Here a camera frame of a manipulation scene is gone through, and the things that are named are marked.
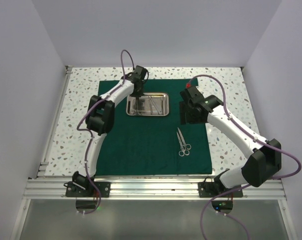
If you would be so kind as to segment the steel surgical scissors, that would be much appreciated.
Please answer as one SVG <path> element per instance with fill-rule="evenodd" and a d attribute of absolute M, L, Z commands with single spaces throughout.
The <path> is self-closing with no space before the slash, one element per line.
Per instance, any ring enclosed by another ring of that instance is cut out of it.
<path fill-rule="evenodd" d="M 185 141 L 185 139 L 184 139 L 184 136 L 183 136 L 183 134 L 182 134 L 182 132 L 181 132 L 181 130 L 180 130 L 179 127 L 177 128 L 177 132 L 178 132 L 179 135 L 180 135 L 180 138 L 181 138 L 181 141 L 182 141 L 183 145 L 186 147 L 187 150 L 190 150 L 192 147 L 191 147 L 190 144 L 186 143 L 186 141 Z"/>

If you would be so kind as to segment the steel scalpel handle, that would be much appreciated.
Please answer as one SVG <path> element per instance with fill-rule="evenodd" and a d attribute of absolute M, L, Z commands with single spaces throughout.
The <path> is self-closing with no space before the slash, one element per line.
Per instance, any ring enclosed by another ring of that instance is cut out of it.
<path fill-rule="evenodd" d="M 135 103 L 134 103 L 134 114 L 135 115 L 141 115 L 142 114 L 142 103 L 140 102 L 140 98 L 136 97 L 135 98 Z"/>

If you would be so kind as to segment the steel forceps with ring handles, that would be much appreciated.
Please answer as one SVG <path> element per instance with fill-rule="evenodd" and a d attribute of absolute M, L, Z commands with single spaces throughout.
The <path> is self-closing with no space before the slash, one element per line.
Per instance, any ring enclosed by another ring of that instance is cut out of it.
<path fill-rule="evenodd" d="M 180 146 L 180 150 L 178 152 L 178 155 L 180 157 L 188 156 L 190 154 L 189 150 L 183 145 L 182 139 L 181 139 L 178 132 L 176 132 L 176 135 L 177 135 L 178 143 L 179 143 L 179 146 Z"/>

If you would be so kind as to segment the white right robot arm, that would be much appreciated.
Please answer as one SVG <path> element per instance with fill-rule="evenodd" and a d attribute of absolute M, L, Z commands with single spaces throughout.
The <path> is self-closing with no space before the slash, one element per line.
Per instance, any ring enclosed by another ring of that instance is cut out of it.
<path fill-rule="evenodd" d="M 215 95 L 204 97 L 191 86 L 180 92 L 181 124 L 211 124 L 226 135 L 243 153 L 246 163 L 226 169 L 213 182 L 204 184 L 206 190 L 218 196 L 226 196 L 232 188 L 243 184 L 259 187 L 282 168 L 282 157 L 278 151 L 278 140 L 267 140 L 237 119 L 226 104 Z"/>

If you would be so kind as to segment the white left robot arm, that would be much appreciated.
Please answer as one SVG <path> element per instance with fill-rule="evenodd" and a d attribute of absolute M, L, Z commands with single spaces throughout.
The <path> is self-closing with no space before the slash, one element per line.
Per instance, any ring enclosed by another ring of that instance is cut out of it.
<path fill-rule="evenodd" d="M 78 131 L 90 133 L 84 154 L 84 169 L 76 171 L 72 176 L 72 183 L 83 196 L 90 196 L 98 189 L 94 184 L 98 156 L 104 139 L 114 126 L 116 106 L 128 96 L 134 98 L 143 96 L 144 84 L 148 77 L 148 70 L 137 65 L 109 91 L 90 98 L 87 113 L 77 126 Z"/>

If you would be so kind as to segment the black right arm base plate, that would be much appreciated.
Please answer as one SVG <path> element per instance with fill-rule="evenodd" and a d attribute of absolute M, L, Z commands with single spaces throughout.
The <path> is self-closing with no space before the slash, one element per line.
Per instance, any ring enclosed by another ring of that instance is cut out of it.
<path fill-rule="evenodd" d="M 214 182 L 214 179 L 207 176 L 203 181 L 197 183 L 197 190 L 200 198 L 213 198 L 219 194 L 240 188 L 237 185 L 232 188 L 225 188 L 220 182 Z"/>

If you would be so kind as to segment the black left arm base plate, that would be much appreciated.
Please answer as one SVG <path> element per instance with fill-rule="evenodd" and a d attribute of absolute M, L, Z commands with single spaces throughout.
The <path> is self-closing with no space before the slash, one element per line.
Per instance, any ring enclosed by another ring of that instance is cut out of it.
<path fill-rule="evenodd" d="M 95 181 L 95 186 L 99 189 L 101 198 L 108 198 L 110 196 L 111 183 L 107 181 Z M 97 196 L 96 189 L 89 184 L 88 188 L 85 189 L 81 186 L 77 186 L 72 181 L 63 184 L 66 187 L 65 196 L 71 198 L 89 198 Z"/>

